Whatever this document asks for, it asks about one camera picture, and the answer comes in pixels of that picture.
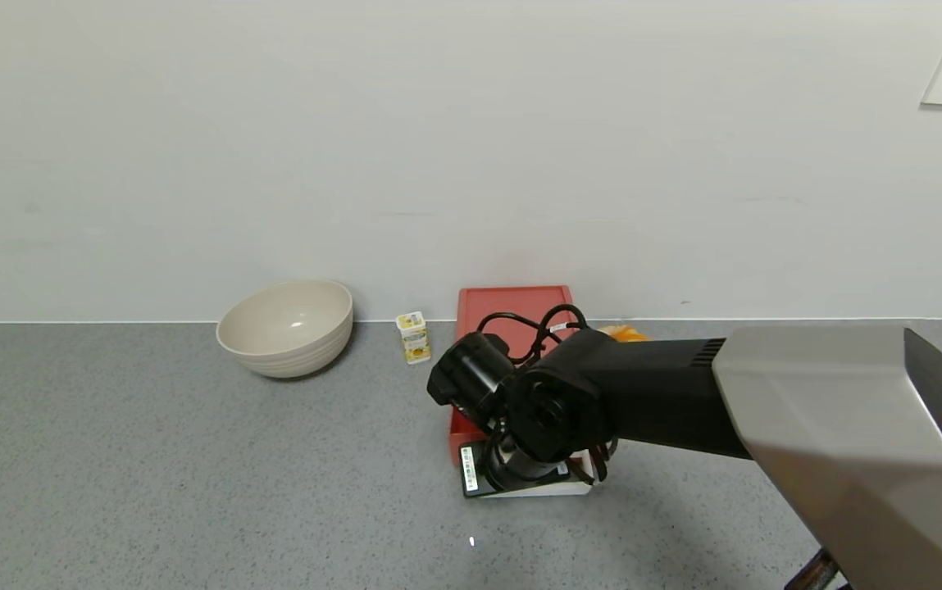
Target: orange object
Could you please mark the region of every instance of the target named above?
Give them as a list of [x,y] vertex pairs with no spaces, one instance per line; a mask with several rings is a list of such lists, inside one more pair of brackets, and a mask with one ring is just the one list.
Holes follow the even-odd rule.
[[[501,288],[461,288],[459,310],[456,316],[456,337],[462,338],[478,329],[479,322],[488,314],[496,312],[513,312],[533,321],[543,318],[543,314],[554,306],[562,303],[572,303],[572,294],[566,285],[550,285],[550,287],[501,287]],[[571,313],[562,312],[554,316],[552,324],[575,321]],[[485,332],[496,334],[503,338],[511,347],[512,357],[526,354],[533,345],[535,330],[525,324],[518,324],[508,319],[494,319],[486,326]],[[572,331],[557,333],[564,337]],[[552,340],[545,340],[543,354],[547,354],[553,347]],[[459,448],[461,444],[485,440],[485,433],[464,418],[459,411],[453,410],[452,421],[448,426],[448,450],[452,453],[454,465],[459,465]]]
[[599,332],[604,332],[612,336],[618,343],[644,343],[649,338],[630,325],[605,325],[598,328]]

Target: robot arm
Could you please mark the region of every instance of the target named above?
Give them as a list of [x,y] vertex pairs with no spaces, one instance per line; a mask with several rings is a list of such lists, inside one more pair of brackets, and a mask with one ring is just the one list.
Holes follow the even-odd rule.
[[910,329],[617,343],[580,322],[519,366],[474,332],[428,391],[489,434],[491,492],[553,481],[580,449],[604,465],[617,438],[754,459],[857,590],[942,588],[942,354]]

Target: small yellow container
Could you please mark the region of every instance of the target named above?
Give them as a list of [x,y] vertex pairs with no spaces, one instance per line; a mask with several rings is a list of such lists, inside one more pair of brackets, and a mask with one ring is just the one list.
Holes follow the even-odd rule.
[[423,314],[412,312],[400,315],[395,322],[398,331],[402,333],[406,362],[415,365],[417,362],[430,360],[430,340],[426,338],[426,321]]

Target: barcode sticker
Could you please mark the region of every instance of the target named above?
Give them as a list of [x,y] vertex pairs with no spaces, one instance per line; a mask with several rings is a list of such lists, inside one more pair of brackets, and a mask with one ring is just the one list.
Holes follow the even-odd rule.
[[464,446],[460,449],[460,456],[463,458],[463,487],[468,492],[475,492],[478,489],[478,474],[474,471],[474,452],[470,446]]

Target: white wall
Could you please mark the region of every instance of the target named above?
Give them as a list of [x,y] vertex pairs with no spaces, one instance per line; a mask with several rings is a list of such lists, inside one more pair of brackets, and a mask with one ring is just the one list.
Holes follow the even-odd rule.
[[0,0],[0,320],[942,316],[942,2]]

